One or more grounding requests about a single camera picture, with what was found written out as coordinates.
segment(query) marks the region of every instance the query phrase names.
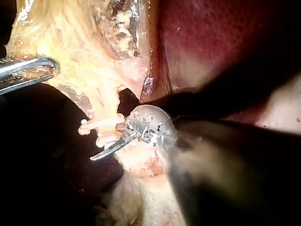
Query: metal jaw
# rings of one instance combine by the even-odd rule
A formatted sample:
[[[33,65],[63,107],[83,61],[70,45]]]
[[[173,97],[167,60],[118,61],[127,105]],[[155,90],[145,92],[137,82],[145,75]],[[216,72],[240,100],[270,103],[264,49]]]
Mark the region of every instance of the metal jaw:
[[[175,128],[169,115],[161,108],[152,105],[136,107],[128,116],[123,135],[109,148],[91,157],[102,159],[128,145],[136,138],[151,146],[164,145],[167,136],[175,136]]]

